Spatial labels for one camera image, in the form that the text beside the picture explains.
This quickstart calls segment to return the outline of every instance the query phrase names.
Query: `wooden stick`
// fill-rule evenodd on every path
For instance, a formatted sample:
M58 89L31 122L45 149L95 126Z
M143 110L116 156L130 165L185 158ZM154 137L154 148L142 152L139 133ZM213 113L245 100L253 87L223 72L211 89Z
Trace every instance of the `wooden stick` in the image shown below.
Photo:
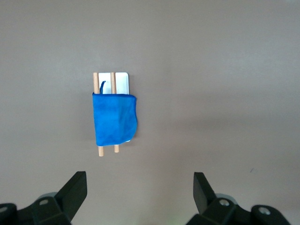
M98 73L93 73L93 82L94 82L94 93L100 94L100 86L99 86L99 76ZM99 156L104 156L104 148L103 146L98 146Z
M117 94L117 84L116 84L116 73L111 73L111 88L112 88L112 94ZM118 153L120 151L119 145L114 145L114 152Z

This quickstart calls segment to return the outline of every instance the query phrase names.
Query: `wooden dowel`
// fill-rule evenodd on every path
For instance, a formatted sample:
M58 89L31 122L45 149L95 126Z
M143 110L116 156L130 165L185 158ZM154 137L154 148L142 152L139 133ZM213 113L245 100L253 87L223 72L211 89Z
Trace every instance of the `wooden dowel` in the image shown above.
M99 76L98 73L93 73L93 82L94 82L94 93L100 94L100 86L99 86ZM99 156L104 156L104 148L103 146L98 146Z
M117 84L116 84L116 73L112 72L111 73L111 89L112 89L112 94L117 94ZM118 144L114 145L114 152L118 153L120 151L120 147Z

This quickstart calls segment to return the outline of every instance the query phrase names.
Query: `blue cloth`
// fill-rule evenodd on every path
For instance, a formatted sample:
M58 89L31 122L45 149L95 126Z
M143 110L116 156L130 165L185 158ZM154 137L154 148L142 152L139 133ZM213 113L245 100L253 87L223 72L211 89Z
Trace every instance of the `blue cloth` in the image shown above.
M121 144L133 138L137 128L135 96L93 93L93 106L97 146Z

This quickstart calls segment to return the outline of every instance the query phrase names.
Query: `white rectangular object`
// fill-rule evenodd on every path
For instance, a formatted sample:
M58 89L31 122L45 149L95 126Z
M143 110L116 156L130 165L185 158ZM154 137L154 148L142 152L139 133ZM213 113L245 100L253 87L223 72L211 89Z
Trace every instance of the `white rectangular object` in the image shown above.
M103 81L105 81L103 86L103 94L111 94L111 74L110 73L99 73L99 87ZM117 94L129 95L129 79L128 73L116 73L116 86Z

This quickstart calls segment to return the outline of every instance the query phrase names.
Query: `black robotic claw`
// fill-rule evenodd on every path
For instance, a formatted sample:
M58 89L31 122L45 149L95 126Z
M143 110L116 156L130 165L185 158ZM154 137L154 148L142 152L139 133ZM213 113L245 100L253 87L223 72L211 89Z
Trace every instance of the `black robotic claw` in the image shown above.
M226 198L217 198L202 172L194 173L194 200L199 214L187 225L290 225L275 208L253 206L251 212Z
M0 225L70 225L86 196L86 173L77 172L54 197L40 198L22 210L0 204Z

